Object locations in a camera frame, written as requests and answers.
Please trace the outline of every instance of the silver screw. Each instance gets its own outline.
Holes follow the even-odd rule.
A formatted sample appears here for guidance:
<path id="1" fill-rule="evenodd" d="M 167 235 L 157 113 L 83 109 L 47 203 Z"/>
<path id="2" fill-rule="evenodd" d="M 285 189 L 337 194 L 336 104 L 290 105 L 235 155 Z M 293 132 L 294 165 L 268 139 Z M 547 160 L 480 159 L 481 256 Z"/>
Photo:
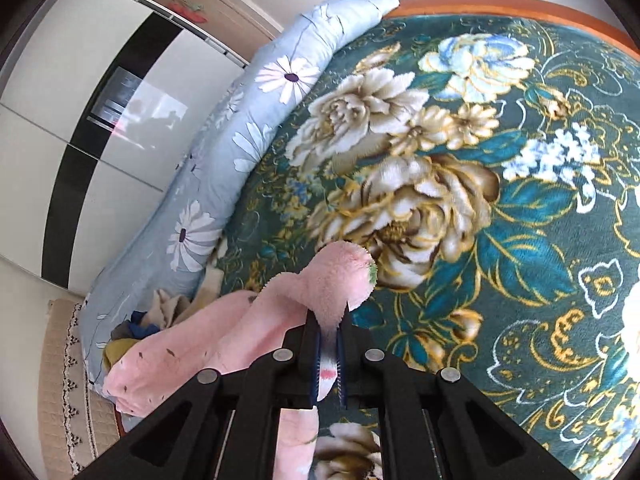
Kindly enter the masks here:
<path id="1" fill-rule="evenodd" d="M 450 366 L 440 370 L 440 376 L 447 381 L 447 383 L 457 383 L 461 377 L 460 372 Z"/>
<path id="2" fill-rule="evenodd" d="M 280 362 L 288 361 L 292 357 L 293 357 L 293 352 L 288 348 L 278 348 L 273 353 L 273 358 L 276 359 L 276 361 L 280 361 Z"/>
<path id="3" fill-rule="evenodd" d="M 218 378 L 218 372 L 213 368 L 205 368 L 198 372 L 198 382 L 200 384 L 211 384 Z"/>
<path id="4" fill-rule="evenodd" d="M 369 361 L 382 361 L 385 358 L 385 353 L 379 348 L 369 348 L 366 352 L 364 352 L 364 357 Z"/>

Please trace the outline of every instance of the pink fleece garment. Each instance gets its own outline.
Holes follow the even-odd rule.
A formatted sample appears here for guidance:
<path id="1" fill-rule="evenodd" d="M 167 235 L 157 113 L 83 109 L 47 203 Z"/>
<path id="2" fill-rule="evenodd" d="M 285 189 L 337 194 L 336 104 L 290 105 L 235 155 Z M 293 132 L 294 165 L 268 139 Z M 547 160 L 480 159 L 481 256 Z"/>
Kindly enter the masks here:
<path id="1" fill-rule="evenodd" d="M 304 324 L 307 309 L 316 314 L 322 338 L 334 341 L 344 307 L 353 310 L 371 294 L 373 265 L 363 248 L 332 242 L 299 274 L 278 274 L 257 297 L 248 290 L 232 292 L 143 339 L 113 366 L 103 391 L 116 398 L 120 412 L 147 416 L 203 368 L 235 372 L 280 348 L 285 332 Z M 323 355 L 321 377 L 319 399 L 334 384 L 334 356 Z M 282 410 L 275 479 L 306 479 L 316 434 L 316 410 Z"/>

